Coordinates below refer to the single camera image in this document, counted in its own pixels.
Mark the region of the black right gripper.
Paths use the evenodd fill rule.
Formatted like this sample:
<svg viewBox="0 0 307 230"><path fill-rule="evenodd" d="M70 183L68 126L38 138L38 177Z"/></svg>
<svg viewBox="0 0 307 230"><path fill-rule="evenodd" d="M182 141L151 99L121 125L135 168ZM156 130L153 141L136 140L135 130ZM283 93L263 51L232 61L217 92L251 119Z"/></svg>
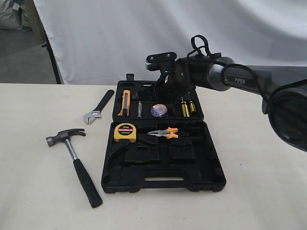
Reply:
<svg viewBox="0 0 307 230"><path fill-rule="evenodd" d="M192 88L190 76L181 70L169 71L160 76L153 89L144 89L137 92L139 101L155 101L162 103L175 101Z"/></svg>

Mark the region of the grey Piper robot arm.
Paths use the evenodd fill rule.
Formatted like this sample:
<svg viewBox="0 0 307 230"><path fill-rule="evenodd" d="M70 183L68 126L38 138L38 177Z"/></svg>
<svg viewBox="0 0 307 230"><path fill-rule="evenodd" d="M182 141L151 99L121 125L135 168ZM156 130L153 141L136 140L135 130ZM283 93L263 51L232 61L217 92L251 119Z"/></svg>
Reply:
<svg viewBox="0 0 307 230"><path fill-rule="evenodd" d="M195 86L224 92L236 88L258 94L262 112L276 135L287 144L307 150L307 68L235 63L229 57L195 55L171 58L149 55L149 71L160 71L153 85L156 97L172 102Z"/></svg>

